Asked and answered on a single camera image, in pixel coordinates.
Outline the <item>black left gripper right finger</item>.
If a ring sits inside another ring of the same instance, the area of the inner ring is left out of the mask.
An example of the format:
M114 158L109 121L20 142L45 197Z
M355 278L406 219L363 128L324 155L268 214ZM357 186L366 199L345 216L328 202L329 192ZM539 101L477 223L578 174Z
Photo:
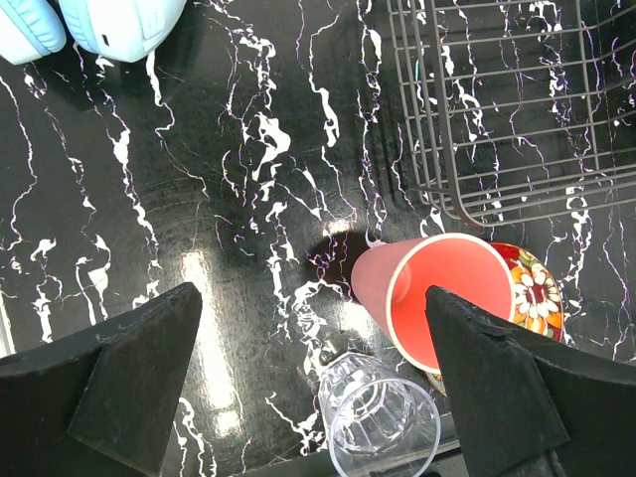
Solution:
M632 476L635 369L432 286L426 311L472 476Z

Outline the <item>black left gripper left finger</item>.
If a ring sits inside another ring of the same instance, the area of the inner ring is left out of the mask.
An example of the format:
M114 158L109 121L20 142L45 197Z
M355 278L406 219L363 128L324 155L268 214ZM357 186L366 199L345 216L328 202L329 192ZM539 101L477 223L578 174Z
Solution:
M2 358L2 475L159 475L201 313L185 282Z

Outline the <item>red floral plate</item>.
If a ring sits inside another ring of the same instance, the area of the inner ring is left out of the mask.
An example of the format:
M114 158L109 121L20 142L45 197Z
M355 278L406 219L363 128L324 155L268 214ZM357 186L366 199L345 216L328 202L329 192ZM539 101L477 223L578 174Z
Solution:
M356 263L380 258L380 307L372 314L398 350L445 391L426 311L426 290L438 285L529 331L560 342L563 310L556 282L525 249L453 233L405 240L367 251Z

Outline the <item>clear plastic glass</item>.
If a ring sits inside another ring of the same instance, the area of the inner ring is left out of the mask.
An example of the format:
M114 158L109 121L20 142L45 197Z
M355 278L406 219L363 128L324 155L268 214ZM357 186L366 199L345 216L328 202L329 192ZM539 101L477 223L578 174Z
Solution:
M341 476L421 476L441 435L438 408L378 359L347 352L320 381L327 448Z

